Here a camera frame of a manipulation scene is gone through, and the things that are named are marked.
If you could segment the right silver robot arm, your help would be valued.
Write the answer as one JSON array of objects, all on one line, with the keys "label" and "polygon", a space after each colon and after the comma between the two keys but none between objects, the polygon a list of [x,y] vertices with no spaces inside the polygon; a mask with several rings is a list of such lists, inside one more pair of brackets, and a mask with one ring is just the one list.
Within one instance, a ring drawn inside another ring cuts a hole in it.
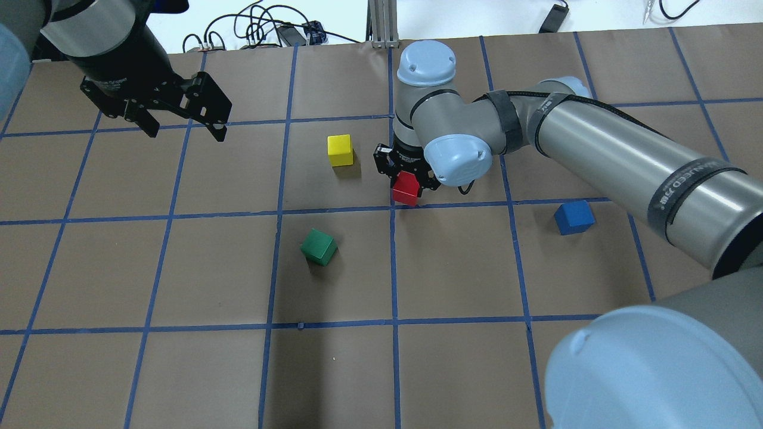
[{"label": "right silver robot arm", "polygon": [[393,144],[374,160],[394,185],[464,186],[493,158],[532,146],[712,272],[706,284],[613,310],[548,358],[555,428],[761,427],[761,181],[677,144],[580,79],[546,79],[466,103],[456,56],[439,41],[404,48]]}]

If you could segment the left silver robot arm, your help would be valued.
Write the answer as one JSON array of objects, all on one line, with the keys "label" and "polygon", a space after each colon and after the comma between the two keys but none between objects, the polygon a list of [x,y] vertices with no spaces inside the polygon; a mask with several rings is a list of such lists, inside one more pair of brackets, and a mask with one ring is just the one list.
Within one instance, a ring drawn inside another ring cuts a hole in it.
[{"label": "left silver robot arm", "polygon": [[2,113],[24,89],[36,41],[43,36],[84,73],[81,91],[101,113],[160,130],[151,111],[195,120],[223,141],[231,100],[199,71],[185,79],[147,25],[151,14],[182,14],[187,1],[3,1]]}]

